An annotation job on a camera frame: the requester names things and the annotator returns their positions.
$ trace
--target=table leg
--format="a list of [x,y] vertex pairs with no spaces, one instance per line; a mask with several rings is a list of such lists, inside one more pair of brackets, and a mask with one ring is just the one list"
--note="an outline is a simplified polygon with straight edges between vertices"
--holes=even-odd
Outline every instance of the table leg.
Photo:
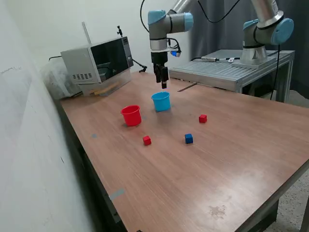
[[277,220],[278,206],[279,201],[276,201],[276,203],[267,211],[263,219],[259,221],[248,232],[261,232],[266,230],[268,226],[270,226],[273,222]]
[[301,224],[300,232],[309,232],[309,198],[307,201],[307,206],[303,218],[303,223]]
[[287,102],[289,99],[291,78],[293,70],[293,60],[283,65],[278,70],[278,84],[277,84],[277,102]]

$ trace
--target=stain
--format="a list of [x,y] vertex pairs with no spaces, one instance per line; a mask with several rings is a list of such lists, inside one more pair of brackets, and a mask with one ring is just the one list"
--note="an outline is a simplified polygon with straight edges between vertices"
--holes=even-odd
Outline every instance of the stain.
[[220,219],[224,219],[225,214],[225,205],[222,205],[221,207],[216,206],[216,207],[212,207],[209,206],[210,211],[209,213],[214,217],[214,218],[220,218]]

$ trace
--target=cube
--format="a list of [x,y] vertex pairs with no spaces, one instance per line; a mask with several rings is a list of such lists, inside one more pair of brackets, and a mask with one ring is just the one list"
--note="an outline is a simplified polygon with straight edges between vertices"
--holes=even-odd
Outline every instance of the cube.
[[192,134],[185,134],[184,138],[185,138],[185,143],[186,144],[192,144],[193,143],[193,136],[192,136]]
[[145,145],[145,146],[148,146],[148,145],[151,144],[151,139],[150,139],[149,136],[143,137],[143,141],[144,141],[144,145]]
[[199,120],[200,123],[206,123],[207,122],[207,115],[201,115],[198,118],[198,120]]

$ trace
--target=metal table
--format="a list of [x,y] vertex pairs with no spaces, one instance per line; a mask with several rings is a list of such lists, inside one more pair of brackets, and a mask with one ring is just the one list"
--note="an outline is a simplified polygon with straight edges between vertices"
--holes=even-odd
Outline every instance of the metal table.
[[[206,57],[240,57],[241,53],[241,50],[219,50],[206,55]],[[233,67],[228,62],[194,60],[185,65],[171,68],[169,75],[175,79],[242,93],[242,88],[276,70],[278,53],[276,51],[267,51],[267,54],[276,58],[260,69]],[[286,102],[289,98],[294,56],[295,51],[280,51],[280,69],[278,71],[276,95],[276,101],[278,102]]]

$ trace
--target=tape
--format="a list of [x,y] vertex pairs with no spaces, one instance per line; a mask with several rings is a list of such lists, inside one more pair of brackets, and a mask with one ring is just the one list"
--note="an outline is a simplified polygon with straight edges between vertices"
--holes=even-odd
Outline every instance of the tape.
[[120,195],[124,194],[125,191],[123,188],[119,189],[117,192],[114,192],[110,197],[110,199],[113,201],[116,197],[119,197]]

